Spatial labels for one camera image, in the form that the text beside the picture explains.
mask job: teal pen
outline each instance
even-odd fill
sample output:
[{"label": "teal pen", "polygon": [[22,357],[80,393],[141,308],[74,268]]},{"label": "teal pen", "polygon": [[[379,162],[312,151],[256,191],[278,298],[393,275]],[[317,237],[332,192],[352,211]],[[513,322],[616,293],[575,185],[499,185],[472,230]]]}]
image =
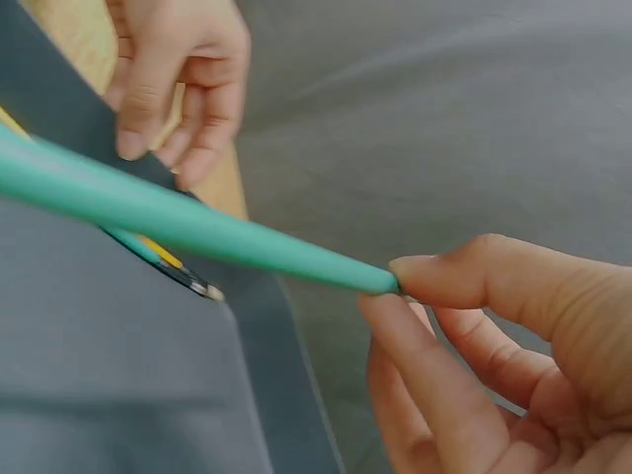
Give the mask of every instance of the teal pen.
[{"label": "teal pen", "polygon": [[369,294],[397,292],[373,267],[0,126],[0,194],[174,248]]}]

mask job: gray cloth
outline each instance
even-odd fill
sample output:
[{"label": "gray cloth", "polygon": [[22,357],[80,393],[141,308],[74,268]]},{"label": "gray cloth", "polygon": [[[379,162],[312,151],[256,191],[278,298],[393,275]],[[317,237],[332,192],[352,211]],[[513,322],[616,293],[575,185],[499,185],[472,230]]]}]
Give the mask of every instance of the gray cloth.
[{"label": "gray cloth", "polygon": [[96,227],[0,222],[0,472],[276,472],[227,305]]},{"label": "gray cloth", "polygon": [[[255,220],[379,265],[485,232],[632,260],[629,1],[240,3]],[[355,296],[290,289],[349,471],[386,471]]]}]

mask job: finger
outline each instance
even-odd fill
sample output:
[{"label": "finger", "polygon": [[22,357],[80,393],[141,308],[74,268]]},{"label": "finger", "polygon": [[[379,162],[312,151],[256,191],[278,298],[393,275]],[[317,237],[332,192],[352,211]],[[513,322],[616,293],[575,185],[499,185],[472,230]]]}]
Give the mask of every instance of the finger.
[{"label": "finger", "polygon": [[204,92],[201,87],[187,86],[182,100],[182,119],[167,137],[156,155],[165,166],[173,168],[191,147],[203,120]]},{"label": "finger", "polygon": [[115,27],[115,33],[118,37],[129,37],[129,28],[125,16],[125,8],[123,0],[106,0],[106,8]]},{"label": "finger", "polygon": [[498,408],[498,412],[501,414],[501,417],[503,417],[503,420],[505,421],[505,424],[507,425],[507,428],[509,430],[511,430],[517,422],[522,420],[522,417],[520,415],[517,415],[509,408],[502,407],[498,404],[496,405],[496,407]]},{"label": "finger", "polygon": [[433,329],[433,325],[431,324],[431,320],[428,317],[428,313],[426,312],[426,308],[424,308],[423,304],[420,304],[416,301],[408,303],[408,307],[413,310],[415,315],[419,318],[419,320],[424,324],[426,329],[435,336],[435,330]]},{"label": "finger", "polygon": [[202,181],[219,161],[239,127],[243,96],[244,84],[239,82],[207,90],[202,127],[178,176],[183,189]]},{"label": "finger", "polygon": [[404,291],[430,306],[490,307],[546,341],[577,323],[579,309],[602,312],[595,308],[612,301],[612,291],[628,294],[632,285],[627,269],[500,235],[437,257],[399,259],[391,267]]},{"label": "finger", "polygon": [[433,434],[397,368],[374,338],[368,352],[367,378],[375,421],[394,470],[402,474],[438,472]]},{"label": "finger", "polygon": [[487,472],[510,438],[485,389],[404,299],[364,296],[360,309],[433,432],[444,471]]},{"label": "finger", "polygon": [[538,382],[558,370],[551,357],[521,348],[480,309],[435,308],[434,316],[476,376],[523,409]]},{"label": "finger", "polygon": [[118,113],[118,153],[133,160],[147,151],[170,110],[178,75],[191,46],[169,35],[169,19],[159,11],[137,35],[127,89]]},{"label": "finger", "polygon": [[120,57],[115,64],[115,70],[108,85],[103,99],[113,111],[118,112],[122,99],[127,89],[127,79],[129,77],[129,69],[131,60],[126,57]]},{"label": "finger", "polygon": [[232,54],[228,57],[190,56],[178,81],[206,89],[240,81],[246,75],[249,56],[238,48],[234,48]]}]

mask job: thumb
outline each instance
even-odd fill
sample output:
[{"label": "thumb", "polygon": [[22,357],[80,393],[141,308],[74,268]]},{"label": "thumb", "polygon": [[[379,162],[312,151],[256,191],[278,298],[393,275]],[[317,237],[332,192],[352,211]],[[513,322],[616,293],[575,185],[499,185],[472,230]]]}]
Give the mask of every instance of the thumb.
[{"label": "thumb", "polygon": [[147,151],[172,105],[178,76],[191,50],[186,39],[173,31],[170,20],[153,15],[135,36],[127,89],[118,112],[117,148],[126,160]]},{"label": "thumb", "polygon": [[398,259],[391,269],[422,303],[489,307],[545,341],[558,331],[570,338],[569,326],[579,328],[582,319],[624,316],[632,299],[630,269],[494,234],[437,257]]}]

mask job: light gray background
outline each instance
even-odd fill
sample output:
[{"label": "light gray background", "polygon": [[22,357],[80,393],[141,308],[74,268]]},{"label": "light gray background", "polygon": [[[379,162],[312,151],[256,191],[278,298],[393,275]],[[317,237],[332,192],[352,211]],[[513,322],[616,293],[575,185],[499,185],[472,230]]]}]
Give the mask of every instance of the light gray background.
[{"label": "light gray background", "polygon": [[[490,231],[632,260],[628,0],[240,6],[255,220],[379,265]],[[290,289],[349,471],[385,472],[355,296]]]}]

